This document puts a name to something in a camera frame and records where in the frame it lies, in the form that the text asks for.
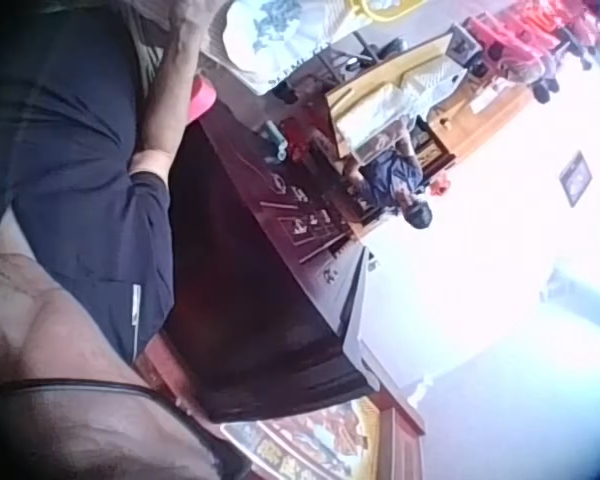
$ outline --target pink object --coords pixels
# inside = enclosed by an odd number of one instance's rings
[[[189,103],[189,123],[200,118],[215,103],[216,89],[209,80],[202,75],[196,75],[191,88],[191,102]]]

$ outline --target dark wooden desk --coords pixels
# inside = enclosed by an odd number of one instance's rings
[[[218,103],[171,174],[176,306],[165,326],[212,421],[304,413],[380,386],[359,327],[369,252],[304,166]]]

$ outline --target man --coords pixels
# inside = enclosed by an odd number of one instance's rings
[[[403,130],[395,147],[383,151],[371,163],[361,166],[351,158],[344,175],[368,202],[378,207],[398,208],[411,226],[424,229],[431,224],[431,208],[416,196],[422,183],[422,166],[409,132],[404,126]]]
[[[245,472],[241,455],[127,364],[171,308],[168,174],[221,3],[176,0],[138,137],[134,55],[115,15],[10,16],[13,35],[0,39],[0,477]]]
[[[128,363],[173,305],[168,176],[223,3],[175,0],[142,105],[131,38],[108,8],[11,15],[0,37],[0,222],[13,212],[37,261]]]

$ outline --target cloth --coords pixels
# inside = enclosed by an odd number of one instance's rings
[[[378,207],[398,206],[395,193],[402,182],[411,192],[415,192],[422,183],[422,171],[415,157],[404,157],[395,150],[382,152],[371,163],[360,168],[366,182],[361,186],[360,194],[369,203]]]
[[[127,173],[133,44],[106,9],[20,23],[0,42],[0,219],[11,206],[38,262],[131,362],[173,305],[167,188]]]

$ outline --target framed picture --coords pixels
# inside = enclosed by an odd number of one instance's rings
[[[589,165],[582,152],[578,152],[560,174],[560,183],[571,207],[575,207],[580,201],[592,178]]]

